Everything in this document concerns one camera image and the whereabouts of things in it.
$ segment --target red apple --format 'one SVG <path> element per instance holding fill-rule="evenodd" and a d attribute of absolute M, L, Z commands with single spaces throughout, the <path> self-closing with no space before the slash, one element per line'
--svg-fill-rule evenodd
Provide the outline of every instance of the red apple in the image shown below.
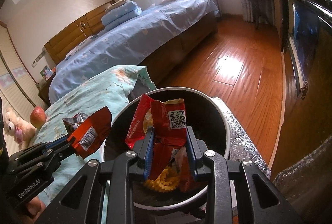
<path fill-rule="evenodd" d="M 30 123 L 35 128 L 41 128 L 46 122 L 46 114 L 41 107 L 35 107 L 30 115 Z"/>

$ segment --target wooden headboard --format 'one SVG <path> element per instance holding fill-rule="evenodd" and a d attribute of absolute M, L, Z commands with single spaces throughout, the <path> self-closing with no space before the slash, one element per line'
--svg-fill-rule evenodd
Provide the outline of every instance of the wooden headboard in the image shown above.
<path fill-rule="evenodd" d="M 44 45 L 56 65 L 64 60 L 66 54 L 84 39 L 104 29 L 101 18 L 105 14 L 105 9 L 114 3 L 115 1 L 112 0 L 91 10 L 69 24 Z"/>

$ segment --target wooden bed base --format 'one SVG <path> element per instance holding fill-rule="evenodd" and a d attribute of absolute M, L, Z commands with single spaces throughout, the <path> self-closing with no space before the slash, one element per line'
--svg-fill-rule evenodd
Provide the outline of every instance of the wooden bed base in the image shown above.
<path fill-rule="evenodd" d="M 99 33 L 104 28 L 101 24 L 101 17 L 104 15 L 105 9 L 114 2 L 110 1 L 86 13 L 45 44 L 44 47 L 56 65 L 84 39 Z M 151 80 L 158 84 L 176 65 L 183 61 L 195 46 L 210 33 L 216 31 L 216 19 L 214 13 L 210 12 L 187 30 L 159 47 L 139 65 L 147 66 Z"/>

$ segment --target teddy bear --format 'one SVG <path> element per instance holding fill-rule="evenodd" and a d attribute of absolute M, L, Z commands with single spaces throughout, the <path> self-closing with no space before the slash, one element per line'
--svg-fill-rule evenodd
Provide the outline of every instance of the teddy bear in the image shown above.
<path fill-rule="evenodd" d="M 29 147 L 37 130 L 31 123 L 17 117 L 11 108 L 7 108 L 3 113 L 3 123 L 5 134 L 14 137 L 14 141 L 19 144 L 19 150 Z"/>

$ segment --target silver bolt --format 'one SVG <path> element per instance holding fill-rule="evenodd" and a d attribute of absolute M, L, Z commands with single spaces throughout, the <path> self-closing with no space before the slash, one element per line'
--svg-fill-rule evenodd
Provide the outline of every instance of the silver bolt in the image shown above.
<path fill-rule="evenodd" d="M 88 162 L 88 165 L 90 167 L 94 167 L 94 166 L 98 165 L 98 161 L 96 159 L 92 159 Z"/>
<path fill-rule="evenodd" d="M 135 151 L 128 151 L 128 152 L 126 152 L 126 156 L 128 156 L 129 158 L 132 158 L 135 155 L 136 155 Z"/>
<path fill-rule="evenodd" d="M 215 151 L 213 151 L 213 150 L 206 150 L 205 151 L 205 155 L 209 156 L 209 157 L 215 156 Z"/>
<path fill-rule="evenodd" d="M 243 164 L 246 166 L 251 166 L 252 165 L 252 161 L 250 159 L 244 159 L 243 160 Z"/>

